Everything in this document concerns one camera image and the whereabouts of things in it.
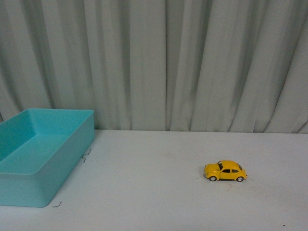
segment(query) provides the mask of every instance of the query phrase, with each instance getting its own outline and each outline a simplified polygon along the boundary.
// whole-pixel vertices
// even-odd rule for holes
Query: curtain fold
[[[308,133],[306,0],[0,0],[0,122]]]

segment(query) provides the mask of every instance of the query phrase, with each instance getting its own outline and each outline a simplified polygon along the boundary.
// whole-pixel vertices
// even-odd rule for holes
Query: plastic bin
[[[47,206],[92,143],[93,114],[27,109],[0,123],[0,205]]]

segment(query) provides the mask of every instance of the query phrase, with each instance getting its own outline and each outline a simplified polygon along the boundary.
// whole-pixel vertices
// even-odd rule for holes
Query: toy car
[[[246,171],[236,162],[221,160],[217,164],[207,164],[204,168],[205,178],[210,181],[237,180],[239,182],[247,179]]]

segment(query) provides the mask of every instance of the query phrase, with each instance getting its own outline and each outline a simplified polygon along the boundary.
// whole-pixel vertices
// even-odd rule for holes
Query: tabletop
[[[248,179],[205,179],[219,160]],[[51,203],[0,206],[0,230],[306,231],[307,177],[307,134],[97,130]]]

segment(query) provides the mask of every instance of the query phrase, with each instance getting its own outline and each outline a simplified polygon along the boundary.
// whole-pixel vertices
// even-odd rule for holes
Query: car window
[[[219,169],[222,170],[222,163],[219,161],[218,163]]]

